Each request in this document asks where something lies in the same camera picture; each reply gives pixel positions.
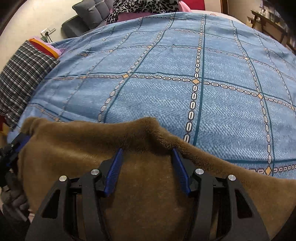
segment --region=gloved hand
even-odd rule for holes
[[[1,192],[3,208],[13,222],[26,221],[29,216],[29,203],[22,184],[11,172],[5,175],[5,179],[7,186],[3,187]]]

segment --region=leopard print fabric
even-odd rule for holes
[[[122,12],[167,13],[179,10],[180,0],[116,0],[114,11],[107,18],[107,24],[116,23]]]

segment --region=plaid bedspread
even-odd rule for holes
[[[170,13],[110,24],[56,43],[60,63],[29,116],[118,123],[145,116],[254,172],[296,177],[295,56],[232,20]]]

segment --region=brown blanket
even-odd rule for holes
[[[183,239],[192,200],[180,190],[170,152],[178,148],[196,167],[217,177],[234,174],[252,198],[272,239],[296,205],[296,181],[257,174],[214,157],[173,136],[154,118],[120,124],[83,121],[25,121],[32,136],[19,154],[19,178],[36,211],[59,176],[79,177],[124,150],[124,163],[114,195],[103,199],[112,239]]]

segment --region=black and white plaid fabric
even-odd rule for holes
[[[0,115],[14,128],[41,80],[59,60],[24,42],[0,74]]]

